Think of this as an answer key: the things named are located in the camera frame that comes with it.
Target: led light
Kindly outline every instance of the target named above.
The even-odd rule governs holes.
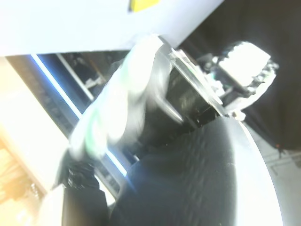
[[[43,64],[41,59],[37,56],[37,54],[31,54],[34,61],[37,63],[37,65],[40,67],[40,69],[43,71],[43,73],[46,75],[46,77],[49,79],[51,84],[54,86],[54,88],[58,91],[58,93],[62,96],[64,101],[67,103],[67,105],[73,110],[75,115],[80,119],[82,117],[82,113],[78,110],[78,108],[75,106],[75,104],[70,100],[68,95],[64,92],[62,87],[58,84],[58,82],[55,80],[53,75],[50,73],[50,71],[46,68],[46,66]],[[107,151],[106,153],[108,157],[111,159],[111,161],[114,163],[114,165],[117,167],[117,169],[122,173],[123,176],[127,175],[127,171],[125,168],[121,165],[121,163],[118,161],[118,159],[110,152]]]

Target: gray floor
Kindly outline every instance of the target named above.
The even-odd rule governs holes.
[[[301,153],[285,151],[279,158],[278,150],[271,147],[251,128],[249,131],[265,160],[277,193],[284,226],[301,225]]]

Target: yellow object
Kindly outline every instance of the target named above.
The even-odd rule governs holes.
[[[131,0],[131,9],[134,12],[142,11],[157,4],[160,0]]]

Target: yellow block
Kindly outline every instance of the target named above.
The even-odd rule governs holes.
[[[134,12],[139,12],[157,4],[159,1],[160,0],[131,0],[131,9]]]

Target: glowing blue line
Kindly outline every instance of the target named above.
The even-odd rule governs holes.
[[[78,110],[78,108],[75,106],[75,104],[70,100],[68,95],[64,92],[62,87],[58,84],[58,82],[55,80],[53,75],[50,73],[50,71],[46,68],[46,66],[43,64],[41,59],[38,57],[37,54],[31,54],[34,61],[37,63],[37,65],[40,67],[40,69],[43,71],[43,73],[46,75],[46,77],[49,79],[51,84],[54,86],[54,88],[57,90],[57,92],[61,95],[61,97],[64,99],[64,101],[67,103],[67,105],[73,110],[75,115],[80,119],[82,117],[82,113]],[[118,161],[118,159],[108,150],[107,156],[111,159],[111,161],[114,163],[114,165],[118,168],[118,170],[122,173],[123,176],[127,175],[126,169],[121,165],[121,163]]]
[[[67,105],[71,108],[71,110],[75,113],[75,115],[80,119],[82,117],[81,112],[74,105],[74,103],[70,100],[68,95],[64,92],[62,87],[58,84],[58,82],[55,80],[55,78],[52,76],[52,74],[49,72],[49,70],[46,68],[46,66],[43,64],[43,62],[40,60],[40,58],[36,54],[32,54],[32,58],[38,64],[40,69],[43,71],[43,73],[46,75],[46,77],[49,79],[49,81],[55,87],[55,89],[58,91],[58,93],[62,96],[64,101],[67,103]]]

